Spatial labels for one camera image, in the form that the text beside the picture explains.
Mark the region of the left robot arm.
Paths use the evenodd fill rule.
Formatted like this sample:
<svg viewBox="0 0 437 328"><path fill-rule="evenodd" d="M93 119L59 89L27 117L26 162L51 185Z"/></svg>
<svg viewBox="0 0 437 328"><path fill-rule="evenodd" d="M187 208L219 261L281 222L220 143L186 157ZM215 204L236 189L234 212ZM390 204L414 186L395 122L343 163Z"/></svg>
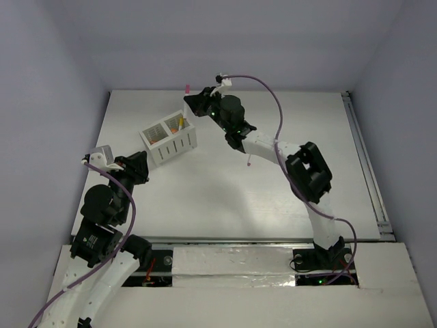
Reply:
<svg viewBox="0 0 437 328"><path fill-rule="evenodd" d="M77 325L95 327L99 312L117 289L133 272L149 267L152 261L149 241L130 230L117 230L126 222L135 222L128 218L136 213L133 189L149 180L149 169L147 152L113 157L109 146L94 149L83 162L108 180L85 193L80 209L83 219L70 248L72 258L86 261L90 269L84 282L95 281Z"/></svg>

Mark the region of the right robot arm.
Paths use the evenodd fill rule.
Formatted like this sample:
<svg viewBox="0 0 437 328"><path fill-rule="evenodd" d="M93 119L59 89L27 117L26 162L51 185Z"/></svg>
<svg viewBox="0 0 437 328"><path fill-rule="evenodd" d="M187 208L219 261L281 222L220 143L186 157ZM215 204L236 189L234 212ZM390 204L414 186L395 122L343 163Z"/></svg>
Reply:
<svg viewBox="0 0 437 328"><path fill-rule="evenodd" d="M266 159L281 168L294 195L304 202L313 230L314 249L301 263L312 260L313 267L319 270L334 268L345 242L330 209L333 175L318 147L312 142L297 146L278 141L258 131L245 120L245 109L238 97L224 96L212 87L204 88L199 94L186 95L184 102L195 116L210 117L224 131L231 148Z"/></svg>

